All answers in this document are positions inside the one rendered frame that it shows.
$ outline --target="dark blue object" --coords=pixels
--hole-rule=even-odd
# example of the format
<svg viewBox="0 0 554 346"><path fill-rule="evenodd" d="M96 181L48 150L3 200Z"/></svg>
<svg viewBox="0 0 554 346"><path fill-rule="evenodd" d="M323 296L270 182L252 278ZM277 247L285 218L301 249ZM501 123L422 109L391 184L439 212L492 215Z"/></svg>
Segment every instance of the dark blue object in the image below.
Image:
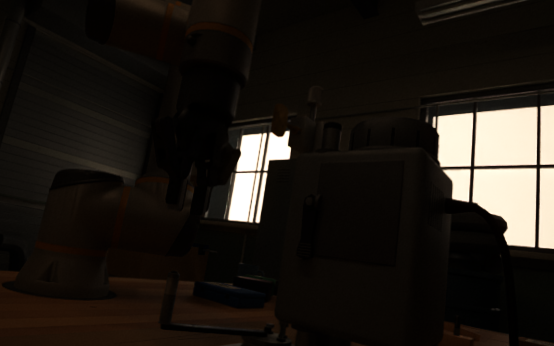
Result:
<svg viewBox="0 0 554 346"><path fill-rule="evenodd" d="M263 308L266 298L263 293L219 282L196 282L192 294L239 309Z"/></svg>

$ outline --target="machine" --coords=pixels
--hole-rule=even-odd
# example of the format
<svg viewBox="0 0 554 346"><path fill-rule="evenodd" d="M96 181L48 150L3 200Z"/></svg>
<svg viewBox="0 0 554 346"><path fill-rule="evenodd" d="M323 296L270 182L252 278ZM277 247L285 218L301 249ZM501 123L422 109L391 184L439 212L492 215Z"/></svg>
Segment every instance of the machine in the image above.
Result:
<svg viewBox="0 0 554 346"><path fill-rule="evenodd" d="M189 251L211 188L226 183L240 156L227 131L248 79L260 4L90 1L91 39L178 64L182 82L176 112L156 122L158 169L139 178L136 187L124 187L120 177L103 172L56 175L39 241L14 289L104 299L110 296L110 247L168 256ZM312 90L309 116L283 123L281 107L274 123L277 134L283 126L293 129L289 144L295 157L280 164L292 192L282 232L279 336L272 326L230 330L171 323L174 274L161 327L239 334L243 345L290 345L284 335L289 323L305 336L299 345L437 345L449 214L474 211L489 222L501 245L510 345L517 346L513 277L502 235L506 224L474 204L451 200L452 183L437 161L436 131L414 119L370 120L352 131L350 150L339 151L340 124L316 121L319 93Z"/></svg>

